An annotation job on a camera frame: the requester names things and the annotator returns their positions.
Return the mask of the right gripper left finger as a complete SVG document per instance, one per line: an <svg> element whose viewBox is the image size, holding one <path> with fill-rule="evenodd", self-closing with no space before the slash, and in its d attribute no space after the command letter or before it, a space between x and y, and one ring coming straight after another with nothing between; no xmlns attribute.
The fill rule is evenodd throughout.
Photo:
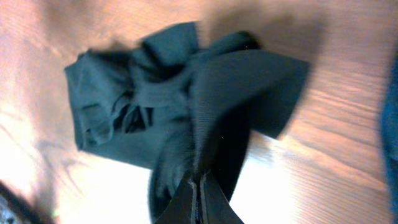
<svg viewBox="0 0 398 224"><path fill-rule="evenodd" d="M169 205L155 224L196 224L197 186L183 178Z"/></svg>

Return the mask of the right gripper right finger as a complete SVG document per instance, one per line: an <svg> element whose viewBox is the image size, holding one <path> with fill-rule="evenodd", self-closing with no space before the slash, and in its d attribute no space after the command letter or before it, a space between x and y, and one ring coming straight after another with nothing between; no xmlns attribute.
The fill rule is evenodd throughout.
<svg viewBox="0 0 398 224"><path fill-rule="evenodd" d="M230 207L211 172L200 181L201 215L204 224L244 224Z"/></svg>

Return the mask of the black t-shirt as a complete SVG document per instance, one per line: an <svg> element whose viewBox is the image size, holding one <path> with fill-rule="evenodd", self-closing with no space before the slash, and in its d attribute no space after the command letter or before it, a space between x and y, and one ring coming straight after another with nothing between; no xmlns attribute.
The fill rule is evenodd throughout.
<svg viewBox="0 0 398 224"><path fill-rule="evenodd" d="M276 138L310 64L261 48L246 31L199 45L195 22L147 36L131 50L86 51L65 68L79 150L150 169L155 223L181 180L211 172L230 203L251 131Z"/></svg>

